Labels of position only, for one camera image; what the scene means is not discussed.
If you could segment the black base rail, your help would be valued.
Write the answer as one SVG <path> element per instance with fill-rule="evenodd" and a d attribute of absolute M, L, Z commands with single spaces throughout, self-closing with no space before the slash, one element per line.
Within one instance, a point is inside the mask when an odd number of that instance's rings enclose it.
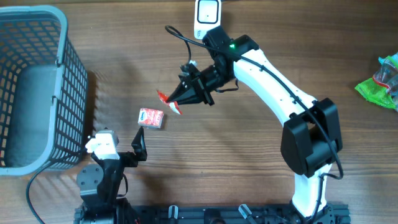
<path fill-rule="evenodd" d="M 239 207 L 129 206 L 106 214 L 92 215 L 77 208 L 74 223 L 307 223 L 288 204 Z"/>

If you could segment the grey plastic basket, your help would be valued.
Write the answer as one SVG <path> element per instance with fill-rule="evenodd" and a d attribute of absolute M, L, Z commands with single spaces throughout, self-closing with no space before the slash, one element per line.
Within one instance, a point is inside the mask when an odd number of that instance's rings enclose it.
<path fill-rule="evenodd" d="M 67 170 L 83 150 L 88 75 L 53 6 L 1 8 L 1 175 Z"/>

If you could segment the teal tissue pack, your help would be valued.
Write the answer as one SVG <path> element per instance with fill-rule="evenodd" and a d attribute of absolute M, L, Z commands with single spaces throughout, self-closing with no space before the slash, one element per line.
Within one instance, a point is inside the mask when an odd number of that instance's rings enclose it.
<path fill-rule="evenodd" d="M 398 64 L 398 53 L 394 54 L 393 56 L 390 56 L 390 61 L 397 66 Z"/>

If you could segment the green candy bag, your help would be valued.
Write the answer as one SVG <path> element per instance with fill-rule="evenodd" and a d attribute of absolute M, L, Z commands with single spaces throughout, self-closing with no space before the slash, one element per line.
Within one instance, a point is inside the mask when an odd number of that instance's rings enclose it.
<path fill-rule="evenodd" d="M 390 56 L 378 60 L 380 69 L 354 89 L 365 100 L 397 111 L 397 66 L 390 61 Z"/>

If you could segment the red Kleenex tissue pack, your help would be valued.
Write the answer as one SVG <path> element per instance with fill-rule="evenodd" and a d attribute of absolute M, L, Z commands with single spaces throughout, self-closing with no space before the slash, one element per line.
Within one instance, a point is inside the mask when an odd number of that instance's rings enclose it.
<path fill-rule="evenodd" d="M 162 120 L 164 112 L 161 110 L 154 110 L 149 108 L 141 108 L 139 111 L 138 124 L 147 128 L 160 129 L 162 127 Z"/>

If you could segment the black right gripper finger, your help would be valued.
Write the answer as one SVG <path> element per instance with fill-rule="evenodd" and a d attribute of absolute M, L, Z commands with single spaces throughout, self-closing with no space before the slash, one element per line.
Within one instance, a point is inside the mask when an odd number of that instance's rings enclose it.
<path fill-rule="evenodd" d="M 177 102 L 178 105 L 190 105 L 190 104 L 199 104 L 203 101 L 202 98 L 196 95 L 190 96 L 169 96 L 169 101 Z"/>
<path fill-rule="evenodd" d="M 180 96 L 180 95 L 183 95 L 183 96 L 196 95 L 197 96 L 197 93 L 196 93 L 194 87 L 192 87 L 192 85 L 190 84 L 190 82 L 186 82 L 185 80 L 182 80 L 170 96 Z"/>

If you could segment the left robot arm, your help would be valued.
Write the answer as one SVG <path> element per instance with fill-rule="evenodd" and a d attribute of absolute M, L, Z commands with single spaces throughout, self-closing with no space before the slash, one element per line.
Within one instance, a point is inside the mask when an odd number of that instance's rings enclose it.
<path fill-rule="evenodd" d="M 90 136 L 85 145 L 94 160 L 78 173 L 76 182 L 83 203 L 75 209 L 74 223 L 138 224 L 140 218 L 125 194 L 119 194 L 122 181 L 127 181 L 125 168 L 137 167 L 147 160 L 144 128 L 140 127 L 131 146 L 132 152 L 118 152 L 118 135 L 109 129 Z"/>

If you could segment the white barcode scanner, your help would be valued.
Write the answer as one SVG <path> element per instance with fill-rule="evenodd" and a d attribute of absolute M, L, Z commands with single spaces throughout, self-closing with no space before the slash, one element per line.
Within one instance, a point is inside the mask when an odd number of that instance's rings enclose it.
<path fill-rule="evenodd" d="M 202 40 L 206 33 L 221 25 L 221 0 L 196 0 L 194 36 Z"/>

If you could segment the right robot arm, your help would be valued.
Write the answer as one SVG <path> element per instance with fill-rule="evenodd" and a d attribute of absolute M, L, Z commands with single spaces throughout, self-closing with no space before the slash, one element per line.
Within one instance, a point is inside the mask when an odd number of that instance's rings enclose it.
<path fill-rule="evenodd" d="M 318 101 L 296 87 L 248 35 L 230 38 L 221 26 L 209 30 L 202 42 L 184 37 L 176 28 L 165 30 L 186 45 L 207 49 L 214 64 L 200 71 L 189 60 L 181 67 L 180 83 L 165 103 L 178 107 L 213 105 L 211 92 L 225 92 L 231 80 L 248 86 L 282 125 L 280 153 L 295 174 L 292 205 L 305 223 L 314 223 L 326 208 L 327 178 L 344 176 L 338 153 L 343 143 L 338 109 L 329 98 Z"/>

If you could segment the red coffee stick sachet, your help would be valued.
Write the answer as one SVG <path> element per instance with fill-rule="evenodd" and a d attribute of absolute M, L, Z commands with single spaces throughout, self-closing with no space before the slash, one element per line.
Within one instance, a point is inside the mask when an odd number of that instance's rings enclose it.
<path fill-rule="evenodd" d="M 167 105 L 174 113 L 182 115 L 182 112 L 181 112 L 180 108 L 178 107 L 178 103 L 176 101 L 167 102 L 168 96 L 159 90 L 157 90 L 157 94 L 159 96 L 160 101 L 163 102 L 163 104 Z"/>

